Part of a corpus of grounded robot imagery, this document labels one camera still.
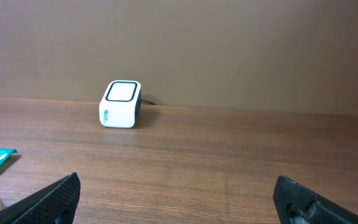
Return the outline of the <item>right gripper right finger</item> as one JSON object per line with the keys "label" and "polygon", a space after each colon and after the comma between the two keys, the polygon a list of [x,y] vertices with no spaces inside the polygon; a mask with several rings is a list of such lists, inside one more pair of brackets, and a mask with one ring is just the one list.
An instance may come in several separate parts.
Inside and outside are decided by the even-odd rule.
{"label": "right gripper right finger", "polygon": [[358,215],[294,180],[279,176],[273,202],[281,223],[358,224]]}

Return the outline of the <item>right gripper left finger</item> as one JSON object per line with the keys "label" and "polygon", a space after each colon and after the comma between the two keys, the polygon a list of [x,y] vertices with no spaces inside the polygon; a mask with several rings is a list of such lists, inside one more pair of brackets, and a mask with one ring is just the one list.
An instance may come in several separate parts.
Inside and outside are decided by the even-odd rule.
{"label": "right gripper left finger", "polygon": [[80,191],[74,172],[0,211],[0,224],[72,224]]}

